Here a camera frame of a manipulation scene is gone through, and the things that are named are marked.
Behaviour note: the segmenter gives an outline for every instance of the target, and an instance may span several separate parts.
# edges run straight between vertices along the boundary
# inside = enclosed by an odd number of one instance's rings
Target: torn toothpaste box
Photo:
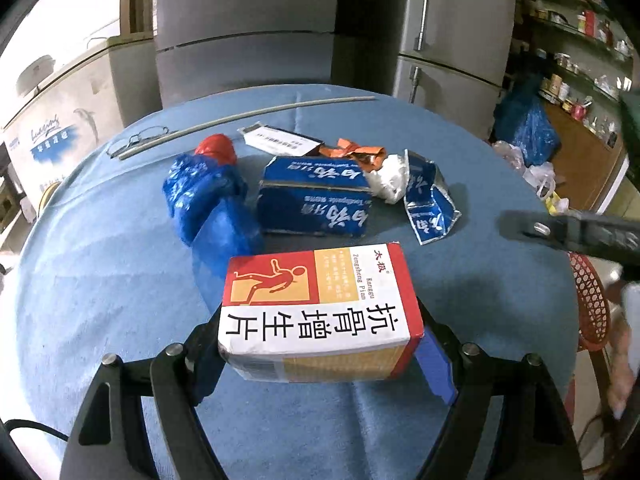
[[[392,378],[424,330],[398,243],[232,258],[220,309],[220,355],[261,381]]]
[[[406,193],[404,209],[420,245],[444,238],[460,218],[437,165],[404,150]]]

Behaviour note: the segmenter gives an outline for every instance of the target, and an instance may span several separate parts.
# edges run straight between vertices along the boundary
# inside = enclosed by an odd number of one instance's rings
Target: blue cloth
[[[180,130],[271,105],[363,94],[324,85],[225,92],[152,114],[116,140],[150,126]],[[253,205],[271,156],[246,146],[236,129],[257,120],[330,143],[345,137],[389,153],[414,150],[438,164],[462,212],[446,238],[420,246],[402,204],[374,200],[364,238],[268,235],[266,251],[398,240],[416,293],[438,322],[494,356],[519,360],[538,352],[564,391],[578,337],[568,258],[507,241],[495,224],[504,209],[542,211],[543,205],[488,145],[431,112],[381,95],[224,124],[124,162],[105,155],[106,146],[88,156],[53,195],[17,269],[20,371],[39,421],[68,433],[105,352],[124,360],[154,356],[209,318],[190,249],[174,232],[161,184],[176,155],[221,132],[235,139]],[[222,296],[222,280],[214,280],[211,286]],[[173,473],[152,402],[144,407],[152,449],[167,478]],[[490,457],[499,402],[492,408],[476,478]],[[364,480],[414,478],[447,408],[413,362],[397,381],[353,384],[256,383],[227,367],[197,412],[231,480]]]

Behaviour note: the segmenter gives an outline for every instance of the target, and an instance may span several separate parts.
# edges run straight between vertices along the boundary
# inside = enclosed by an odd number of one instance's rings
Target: white stick
[[[238,121],[240,119],[245,119],[247,117],[254,117],[256,115],[262,115],[262,114],[270,114],[272,112],[281,112],[283,110],[291,110],[292,108],[303,108],[307,106],[317,106],[317,105],[329,105],[334,103],[351,103],[356,101],[374,101],[375,99],[377,99],[377,97],[373,95],[335,97],[332,99],[317,99],[315,101],[302,101],[300,103],[289,103],[285,105],[262,108],[260,110],[252,110],[250,112],[243,112],[241,114],[230,115],[228,117],[222,117],[221,119],[209,121],[208,123],[197,124],[196,126],[185,128],[184,130],[178,130],[177,132],[168,133],[162,137],[158,137],[157,139],[144,142],[143,144],[141,143],[137,146],[132,146],[129,150],[122,152],[118,156],[118,158],[120,160],[126,160],[130,156],[134,156],[134,155],[137,155],[138,153],[146,152],[146,150],[149,150],[154,146],[159,146],[160,144],[164,144],[165,142],[169,142],[170,140],[177,139],[178,137],[183,137],[185,135],[192,134],[194,132],[199,132],[200,130],[205,130],[206,128],[211,128],[212,126],[231,123],[233,121]]]

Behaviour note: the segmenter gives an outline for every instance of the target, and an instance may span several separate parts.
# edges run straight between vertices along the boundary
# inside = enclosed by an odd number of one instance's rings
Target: white and red medicine box
[[[220,354],[247,379],[382,380],[424,327],[398,243],[232,258]]]

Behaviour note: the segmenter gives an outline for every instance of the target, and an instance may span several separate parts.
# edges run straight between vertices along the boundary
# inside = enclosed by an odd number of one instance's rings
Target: blue bag
[[[193,241],[193,275],[207,308],[220,304],[226,268],[233,256],[251,256],[264,248],[260,226],[238,196],[220,199]]]
[[[174,160],[162,191],[180,240],[191,247],[220,198],[244,200],[247,186],[235,166],[219,166],[206,155],[184,154]]]
[[[540,78],[532,76],[514,87],[494,112],[495,136],[519,147],[526,166],[548,161],[560,145],[537,96],[539,87]]]

